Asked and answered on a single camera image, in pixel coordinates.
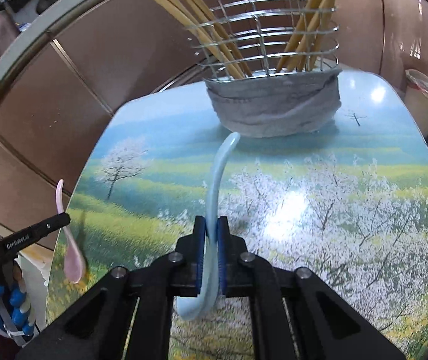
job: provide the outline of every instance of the tiled wall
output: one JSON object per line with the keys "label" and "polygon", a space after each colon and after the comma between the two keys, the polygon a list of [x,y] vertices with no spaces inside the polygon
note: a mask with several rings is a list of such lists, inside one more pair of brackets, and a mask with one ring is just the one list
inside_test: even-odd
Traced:
{"label": "tiled wall", "polygon": [[[404,69],[428,75],[425,0],[336,3],[340,62],[381,74],[401,89]],[[0,105],[0,223],[14,231],[55,214],[60,178],[67,203],[122,104],[203,57],[190,47],[189,33],[151,0],[106,0],[54,37]],[[54,247],[55,234],[41,243]]]}

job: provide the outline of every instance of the white blossom tree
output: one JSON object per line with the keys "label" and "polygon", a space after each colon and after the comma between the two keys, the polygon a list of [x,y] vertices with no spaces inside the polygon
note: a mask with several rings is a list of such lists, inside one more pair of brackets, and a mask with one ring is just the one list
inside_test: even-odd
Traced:
{"label": "white blossom tree", "polygon": [[117,143],[101,160],[97,179],[109,185],[107,200],[117,181],[138,176],[146,168],[142,158],[147,153],[143,138],[127,138]]}
{"label": "white blossom tree", "polygon": [[[308,266],[381,332],[398,328],[406,315],[424,309],[428,293],[428,224],[418,188],[400,193],[377,174],[376,161],[343,172],[336,158],[306,159],[307,171],[285,164],[278,179],[246,169],[234,174],[235,190],[221,194],[219,214],[247,248],[273,266]],[[191,224],[186,224],[189,231]],[[200,322],[175,317],[172,337],[189,351],[223,359],[250,358],[250,318],[245,304],[223,299]],[[211,324],[205,332],[203,323]],[[232,340],[205,340],[223,332]],[[246,338],[245,345],[239,340]],[[409,339],[395,342],[401,349]]]}

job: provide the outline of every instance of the wire rack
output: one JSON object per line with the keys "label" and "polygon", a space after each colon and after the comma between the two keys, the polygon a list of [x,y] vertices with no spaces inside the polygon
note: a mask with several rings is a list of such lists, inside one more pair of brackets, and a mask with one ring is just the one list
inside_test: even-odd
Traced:
{"label": "wire rack", "polygon": [[[214,41],[212,43],[200,43],[195,48],[202,49],[206,59],[199,63],[203,67],[212,70],[214,81],[232,81],[234,78],[229,74],[226,65],[229,63],[245,62],[252,71],[251,78],[276,76],[283,74],[295,74],[299,72],[327,71],[337,67],[339,61],[335,56],[339,48],[337,40],[332,34],[338,31],[339,26],[332,20],[326,29],[315,31],[297,31],[296,25],[300,17],[306,20],[307,14],[319,13],[320,21],[322,15],[332,14],[335,8],[307,9],[308,0],[217,0],[219,5],[211,8],[216,20],[201,23],[195,28],[204,28],[212,33],[214,24],[223,25],[229,34],[229,39]],[[323,35],[323,43],[319,51],[311,50],[308,45],[304,52],[284,52],[292,34],[300,34],[315,37]],[[234,43],[243,58],[233,61],[219,61],[211,55],[208,47],[217,47],[221,44]],[[283,56],[306,56],[302,69],[288,72],[286,68],[276,72],[276,64]],[[311,59],[316,58],[315,67],[311,66]]]}

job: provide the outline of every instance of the fabric wrap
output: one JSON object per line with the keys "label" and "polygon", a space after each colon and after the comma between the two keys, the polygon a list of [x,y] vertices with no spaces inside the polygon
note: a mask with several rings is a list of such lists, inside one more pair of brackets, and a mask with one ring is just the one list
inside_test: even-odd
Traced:
{"label": "fabric wrap", "polygon": [[313,132],[341,106],[340,69],[234,81],[204,80],[220,122],[254,138]]}

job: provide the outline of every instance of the blue and white glove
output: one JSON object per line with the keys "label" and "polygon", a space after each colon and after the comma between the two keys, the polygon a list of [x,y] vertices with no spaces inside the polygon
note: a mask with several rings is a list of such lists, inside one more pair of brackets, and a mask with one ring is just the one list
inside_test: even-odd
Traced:
{"label": "blue and white glove", "polygon": [[[2,298],[4,291],[4,286],[0,286],[0,298]],[[14,285],[10,295],[10,304],[13,307],[13,312],[11,313],[12,322],[25,336],[32,337],[34,333],[35,313],[30,304],[30,298],[26,293],[26,283],[22,278],[22,271],[17,264],[14,264]],[[19,333],[11,332],[5,328],[1,314],[0,335],[3,337],[19,335]]]}

